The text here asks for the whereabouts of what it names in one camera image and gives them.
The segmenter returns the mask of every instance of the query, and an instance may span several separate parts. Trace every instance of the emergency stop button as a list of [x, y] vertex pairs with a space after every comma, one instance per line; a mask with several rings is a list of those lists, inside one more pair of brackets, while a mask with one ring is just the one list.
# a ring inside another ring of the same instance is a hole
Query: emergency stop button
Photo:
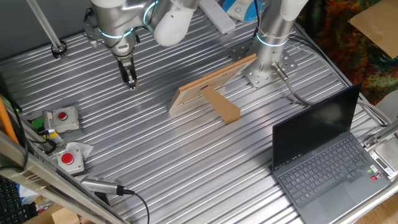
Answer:
[[68, 118], [68, 114], [66, 114], [65, 112], [61, 112], [60, 114], [58, 114], [58, 118], [61, 121], [65, 121]]
[[62, 155], [61, 157], [61, 161], [66, 164], [66, 165], [70, 165], [73, 162], [73, 155], [70, 153], [65, 153], [64, 155]]

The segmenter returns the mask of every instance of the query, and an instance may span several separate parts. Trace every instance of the laptop touchpad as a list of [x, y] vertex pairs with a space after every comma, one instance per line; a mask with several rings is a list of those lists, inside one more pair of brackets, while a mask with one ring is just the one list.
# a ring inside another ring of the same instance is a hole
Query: laptop touchpad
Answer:
[[335, 218], [355, 205], [353, 199], [342, 186], [331, 189], [319, 201], [330, 218]]

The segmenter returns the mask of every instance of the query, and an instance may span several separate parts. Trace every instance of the laptop screen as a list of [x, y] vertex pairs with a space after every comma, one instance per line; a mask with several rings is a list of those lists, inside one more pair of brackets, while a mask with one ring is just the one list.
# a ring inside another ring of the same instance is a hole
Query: laptop screen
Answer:
[[349, 131], [361, 84], [293, 115], [272, 128], [273, 170]]

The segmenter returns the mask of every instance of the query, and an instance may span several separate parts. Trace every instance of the keyboard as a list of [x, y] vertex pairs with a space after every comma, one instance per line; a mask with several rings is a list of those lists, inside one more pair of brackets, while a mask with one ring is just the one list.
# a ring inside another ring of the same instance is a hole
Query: keyboard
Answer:
[[0, 224], [18, 224], [27, 220], [16, 184], [0, 176]]
[[278, 177], [298, 206], [361, 172], [369, 156], [356, 142], [350, 136]]

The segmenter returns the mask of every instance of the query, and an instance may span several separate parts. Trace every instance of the mounting plate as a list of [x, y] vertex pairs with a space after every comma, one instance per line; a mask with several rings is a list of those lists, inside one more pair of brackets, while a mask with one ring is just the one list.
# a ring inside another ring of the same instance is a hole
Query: mounting plate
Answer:
[[[231, 48], [229, 54], [234, 61], [238, 61], [246, 56], [246, 52], [248, 51], [251, 40], [247, 41], [243, 44], [239, 44]], [[270, 67], [263, 68], [263, 70], [259, 71], [259, 63], [256, 63], [258, 59], [256, 59], [252, 64], [250, 64], [247, 68], [245, 68], [242, 72], [244, 76], [252, 83], [252, 85], [256, 88], [260, 88], [268, 85], [274, 80], [279, 79], [279, 76], [274, 72]], [[286, 73], [290, 74], [297, 69], [297, 64], [291, 58], [291, 56], [287, 53], [286, 50], [282, 51], [282, 58], [279, 62], [279, 66]]]

